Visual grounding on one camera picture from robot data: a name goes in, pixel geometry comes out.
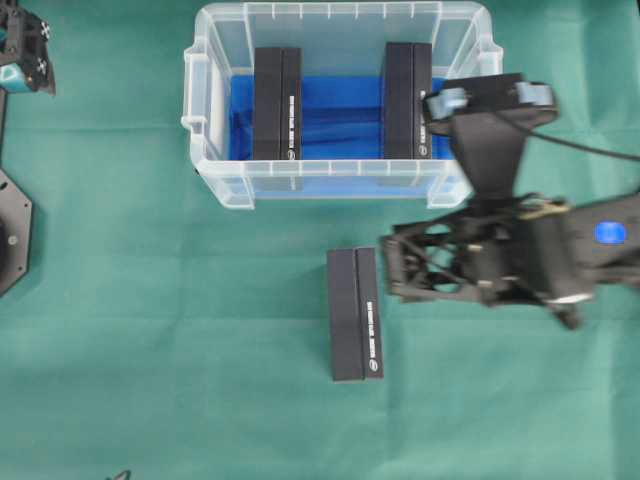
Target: black box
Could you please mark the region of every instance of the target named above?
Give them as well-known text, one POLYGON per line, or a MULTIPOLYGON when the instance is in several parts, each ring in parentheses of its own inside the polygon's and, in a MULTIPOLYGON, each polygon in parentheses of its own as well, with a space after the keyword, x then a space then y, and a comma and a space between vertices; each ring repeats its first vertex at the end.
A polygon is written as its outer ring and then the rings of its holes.
POLYGON ((431 44, 413 44, 413 157, 431 158, 431 134, 424 121, 422 100, 431 93, 431 44))
POLYGON ((327 252, 327 277, 334 381, 383 378, 375 249, 327 252))
POLYGON ((384 158, 413 157, 413 44, 387 43, 383 69, 384 158))
POLYGON ((422 99, 431 93, 431 44, 387 43, 383 85, 386 159, 431 158, 422 99))
POLYGON ((280 158, 282 49, 256 48, 253 87, 253 160, 280 158))
MULTIPOLYGON (((256 48, 253 100, 253 160, 302 157, 302 54, 299 48, 256 48)), ((288 192, 299 179, 256 178, 260 192, 288 192)))
POLYGON ((282 118, 280 160, 301 159, 302 59, 299 48, 282 50, 282 118))

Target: blue light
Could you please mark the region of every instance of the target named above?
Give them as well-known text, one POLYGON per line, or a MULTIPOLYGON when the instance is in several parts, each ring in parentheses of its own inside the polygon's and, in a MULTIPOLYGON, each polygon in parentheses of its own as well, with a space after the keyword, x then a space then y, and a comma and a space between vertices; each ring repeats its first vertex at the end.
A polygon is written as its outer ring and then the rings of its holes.
POLYGON ((600 222, 594 233, 596 240, 605 245, 620 245, 627 239, 627 230, 618 222, 600 222))

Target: cable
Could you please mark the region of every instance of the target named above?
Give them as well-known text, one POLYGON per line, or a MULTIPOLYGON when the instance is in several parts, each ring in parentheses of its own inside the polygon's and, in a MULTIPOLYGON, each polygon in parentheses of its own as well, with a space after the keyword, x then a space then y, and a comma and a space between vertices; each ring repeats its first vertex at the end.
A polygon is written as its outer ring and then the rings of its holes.
POLYGON ((514 128, 515 130, 518 130, 521 133, 524 133, 529 137, 536 137, 536 138, 539 138, 540 140, 545 140, 550 143, 555 143, 556 145, 563 145, 565 147, 574 148, 582 152, 593 153, 595 155, 604 155, 606 157, 613 157, 621 160, 631 160, 633 162, 640 162, 640 155, 632 155, 630 153, 620 153, 620 152, 613 152, 611 150, 603 150, 601 148, 588 147, 586 145, 581 145, 579 143, 573 143, 568 140, 563 140, 562 138, 551 137, 549 135, 534 132, 529 128, 523 127, 519 123, 514 122, 509 117, 507 117, 506 115, 503 115, 500 112, 496 112, 495 110, 490 110, 490 112, 493 113, 494 116, 498 117, 507 125, 511 126, 512 128, 514 128))
POLYGON ((0 88, 0 167, 2 167, 2 145, 4 144, 4 121, 7 114, 7 91, 0 88))

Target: green cloth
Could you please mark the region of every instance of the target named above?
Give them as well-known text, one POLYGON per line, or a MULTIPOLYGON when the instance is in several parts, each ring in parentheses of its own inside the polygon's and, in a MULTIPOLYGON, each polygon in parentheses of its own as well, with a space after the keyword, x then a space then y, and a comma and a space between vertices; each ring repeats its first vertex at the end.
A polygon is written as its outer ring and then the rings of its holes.
MULTIPOLYGON (((0 299, 0 478, 631 479, 640 302, 600 288, 577 333, 545 311, 381 298, 385 379, 329 372, 325 252, 424 201, 225 210, 193 173, 183 50, 202 0, 23 0, 58 96, 10 98, 3 168, 36 205, 0 299)), ((640 151, 633 0, 484 0, 505 72, 555 89, 542 131, 640 151)), ((531 140, 518 190, 580 203, 637 164, 531 140)))

